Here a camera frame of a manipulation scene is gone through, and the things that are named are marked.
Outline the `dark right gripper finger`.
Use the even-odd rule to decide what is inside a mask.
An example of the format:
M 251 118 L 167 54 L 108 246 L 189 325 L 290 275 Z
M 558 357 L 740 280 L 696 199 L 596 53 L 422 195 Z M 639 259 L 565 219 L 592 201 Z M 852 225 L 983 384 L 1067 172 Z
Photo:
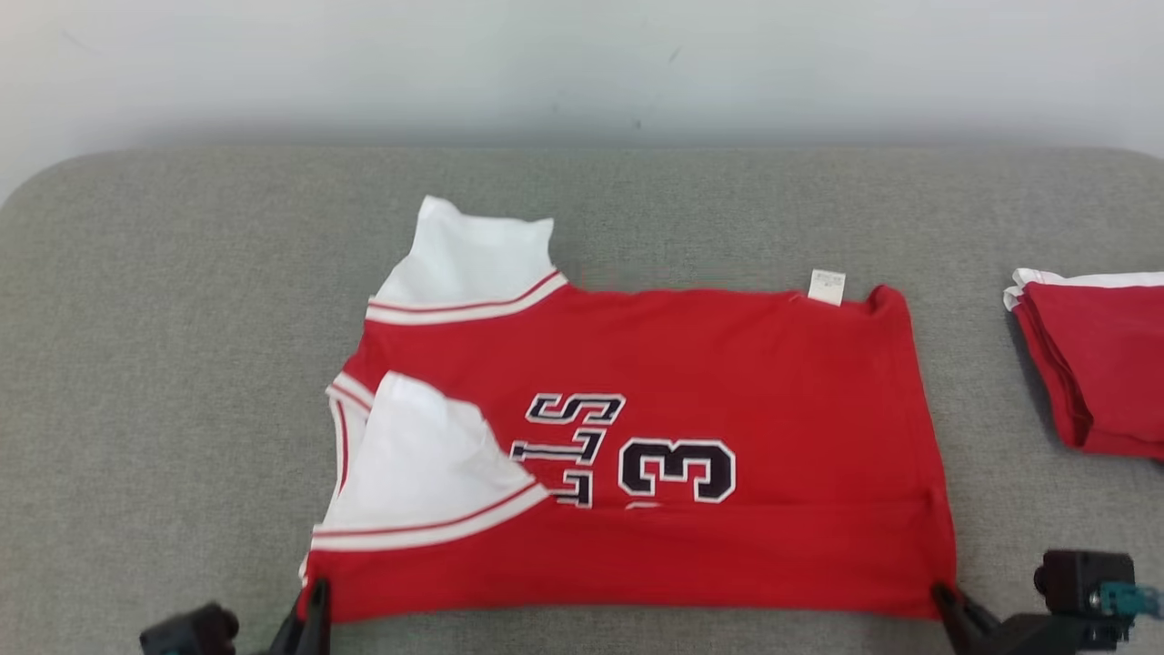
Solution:
M 930 595 L 954 654 L 973 654 L 1000 631 L 1002 621 L 960 588 L 936 583 Z

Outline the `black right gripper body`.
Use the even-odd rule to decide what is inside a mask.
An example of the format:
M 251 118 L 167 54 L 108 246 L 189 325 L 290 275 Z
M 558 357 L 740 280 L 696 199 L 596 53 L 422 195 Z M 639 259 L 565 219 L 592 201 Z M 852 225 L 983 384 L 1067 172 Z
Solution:
M 993 654 L 1115 652 L 1130 638 L 1131 617 L 1015 614 L 992 634 Z

